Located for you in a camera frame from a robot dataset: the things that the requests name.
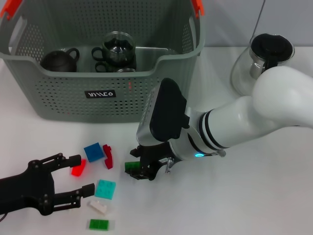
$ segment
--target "glass kettle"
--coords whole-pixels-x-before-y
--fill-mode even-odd
[[[231,72],[231,84],[241,96],[251,95],[258,77],[266,70],[286,64],[294,55],[294,46],[281,35],[260,34],[238,57]]]

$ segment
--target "blue indicator light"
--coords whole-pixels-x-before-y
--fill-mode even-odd
[[[204,157],[204,154],[202,154],[202,153],[197,153],[197,154],[195,154],[195,157],[196,157],[196,158],[202,158],[202,157]]]

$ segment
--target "gray plastic basket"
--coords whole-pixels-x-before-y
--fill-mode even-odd
[[[150,90],[163,78],[174,79],[187,97],[195,62],[204,46],[203,12],[195,12],[193,1],[199,2],[22,0],[14,15],[4,12],[0,20],[0,58],[43,118],[140,121]],[[142,53],[137,54],[137,63],[148,71],[93,71],[91,49],[100,46],[111,31],[134,37],[136,54]],[[80,50],[78,72],[50,72],[40,66],[45,54],[71,47]],[[115,90],[116,97],[85,95],[85,91],[103,90]]]

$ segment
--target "building block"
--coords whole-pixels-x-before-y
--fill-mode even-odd
[[[84,151],[85,151],[87,158],[88,158],[88,161],[90,163],[97,161],[100,158],[104,157],[104,154],[102,152],[102,149],[101,149],[99,143],[95,143],[93,145],[90,145],[90,146],[84,148]]]
[[[91,219],[90,224],[89,224],[89,229],[107,231],[109,230],[109,224],[110,223],[108,220]]]
[[[107,168],[110,170],[111,168],[113,168],[113,157],[111,153],[111,147],[108,146],[107,144],[102,147],[103,147],[104,153],[107,156],[107,159],[104,160],[104,163],[106,164]]]
[[[94,196],[112,200],[116,182],[99,180],[99,184]]]
[[[72,173],[71,174],[74,175],[74,176],[81,176],[83,171],[84,171],[84,169],[85,169],[86,162],[87,162],[86,159],[82,159],[82,163],[80,165],[74,166],[72,168]]]
[[[125,171],[140,169],[140,162],[128,162],[125,163]]]
[[[95,209],[96,211],[100,212],[101,214],[105,215],[107,212],[107,206],[102,205],[99,201],[91,201],[89,206]]]

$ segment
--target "blue block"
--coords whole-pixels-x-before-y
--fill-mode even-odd
[[[97,161],[100,158],[104,157],[104,153],[102,152],[102,149],[101,149],[99,143],[95,143],[93,145],[90,145],[90,146],[84,148],[84,151],[85,151],[87,158],[88,158],[88,161],[90,163]]]
[[[116,182],[99,180],[99,184],[94,196],[112,200]]]

